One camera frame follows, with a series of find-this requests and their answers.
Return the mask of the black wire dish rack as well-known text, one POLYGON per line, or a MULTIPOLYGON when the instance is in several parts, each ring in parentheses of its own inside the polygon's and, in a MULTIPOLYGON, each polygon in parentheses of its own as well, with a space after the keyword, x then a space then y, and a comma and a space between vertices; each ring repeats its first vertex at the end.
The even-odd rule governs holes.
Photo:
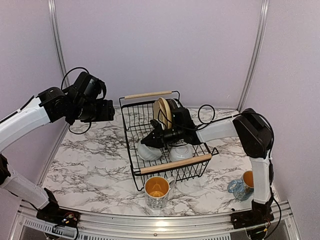
POLYGON ((187 146, 189 142, 183 129, 178 126, 168 128, 161 119, 154 119, 155 102, 154 98, 148 101, 133 101, 127 96, 119 98, 131 174, 138 191, 154 176, 174 177, 180 182, 200 178, 211 160, 206 157, 192 163, 168 166, 171 162, 170 150, 173 147, 187 146), (161 156, 155 160, 143 160, 138 154, 139 141, 151 143, 153 148, 160 150, 161 156))

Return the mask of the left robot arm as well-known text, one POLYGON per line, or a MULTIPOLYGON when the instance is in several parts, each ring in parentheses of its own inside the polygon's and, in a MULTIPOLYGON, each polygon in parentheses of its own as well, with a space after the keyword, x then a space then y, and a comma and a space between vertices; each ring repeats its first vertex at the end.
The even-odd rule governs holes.
MULTIPOLYGON (((75 121, 89 125, 113 121, 113 101, 106 100, 106 95, 106 84, 86 71, 82 71, 69 87, 50 87, 42 91, 0 121, 0 149, 3 151, 34 130, 60 119, 65 119, 70 126, 75 121)), ((0 187, 43 211, 51 222, 63 219, 63 211, 53 193, 16 172, 3 155, 0 157, 0 187)))

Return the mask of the grey reindeer plate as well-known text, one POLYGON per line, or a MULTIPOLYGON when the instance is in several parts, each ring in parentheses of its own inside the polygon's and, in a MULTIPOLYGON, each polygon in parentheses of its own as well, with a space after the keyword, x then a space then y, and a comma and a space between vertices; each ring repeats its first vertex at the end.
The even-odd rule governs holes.
POLYGON ((168 105, 170 107, 171 110, 174 110, 176 108, 179 108, 179 104, 177 103, 177 101, 173 98, 170 98, 167 100, 168 105))

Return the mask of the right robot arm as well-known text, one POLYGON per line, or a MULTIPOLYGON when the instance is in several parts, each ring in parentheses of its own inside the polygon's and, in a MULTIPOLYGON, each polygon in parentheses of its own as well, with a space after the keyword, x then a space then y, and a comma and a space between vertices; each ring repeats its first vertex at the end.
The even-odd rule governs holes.
POLYGON ((188 145, 200 145, 212 141, 236 140, 251 163, 251 182, 246 176, 235 179, 228 185, 228 192, 239 201, 253 197, 247 219, 258 224, 267 216, 272 204, 274 177, 272 148, 274 131, 264 116, 247 108, 236 115, 195 125, 186 108, 176 108, 172 113, 172 127, 164 129, 158 120, 153 120, 153 131, 140 140, 147 148, 160 149, 183 141, 188 145))

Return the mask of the cream gold rimmed plate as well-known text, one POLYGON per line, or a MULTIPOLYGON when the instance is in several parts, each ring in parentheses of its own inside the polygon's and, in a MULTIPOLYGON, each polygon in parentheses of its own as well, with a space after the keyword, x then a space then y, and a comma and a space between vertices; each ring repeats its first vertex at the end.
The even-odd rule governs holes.
POLYGON ((153 104, 153 118, 161 123, 164 123, 163 106, 158 100, 156 100, 153 104))

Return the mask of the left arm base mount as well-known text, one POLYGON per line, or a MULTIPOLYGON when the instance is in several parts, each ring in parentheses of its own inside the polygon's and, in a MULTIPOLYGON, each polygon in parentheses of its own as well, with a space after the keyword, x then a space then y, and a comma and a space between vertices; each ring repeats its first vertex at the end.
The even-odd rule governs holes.
POLYGON ((40 210, 37 212, 36 218, 57 226, 76 228, 80 219, 80 213, 61 208, 54 212, 40 210))

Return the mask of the white bowl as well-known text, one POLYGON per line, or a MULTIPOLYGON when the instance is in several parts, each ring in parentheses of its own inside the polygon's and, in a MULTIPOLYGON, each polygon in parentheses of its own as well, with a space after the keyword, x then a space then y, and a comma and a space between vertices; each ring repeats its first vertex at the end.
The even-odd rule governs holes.
POLYGON ((171 162, 190 159, 193 157, 193 150, 190 145, 174 146, 169 152, 169 159, 171 162))
POLYGON ((137 144, 137 154, 144 161, 155 161, 162 156, 162 152, 158 148, 148 147, 140 141, 137 144))

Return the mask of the plain cream yellow plate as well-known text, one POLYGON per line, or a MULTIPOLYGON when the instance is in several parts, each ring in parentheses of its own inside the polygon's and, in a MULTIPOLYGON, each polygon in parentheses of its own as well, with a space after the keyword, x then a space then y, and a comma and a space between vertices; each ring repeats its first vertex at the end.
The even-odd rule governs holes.
POLYGON ((167 129, 171 129, 173 125, 172 125, 172 114, 171 114, 170 105, 168 101, 163 97, 160 97, 158 99, 158 102, 161 105, 160 119, 165 124, 167 129))

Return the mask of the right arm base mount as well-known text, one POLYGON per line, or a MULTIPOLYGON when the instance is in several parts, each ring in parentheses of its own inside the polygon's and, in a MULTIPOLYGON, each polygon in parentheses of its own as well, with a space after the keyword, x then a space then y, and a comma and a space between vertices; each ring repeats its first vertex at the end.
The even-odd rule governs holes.
POLYGON ((252 209, 233 212, 230 217, 234 229, 261 225, 267 222, 271 222, 275 219, 272 211, 269 211, 265 215, 263 215, 259 210, 253 211, 252 209))

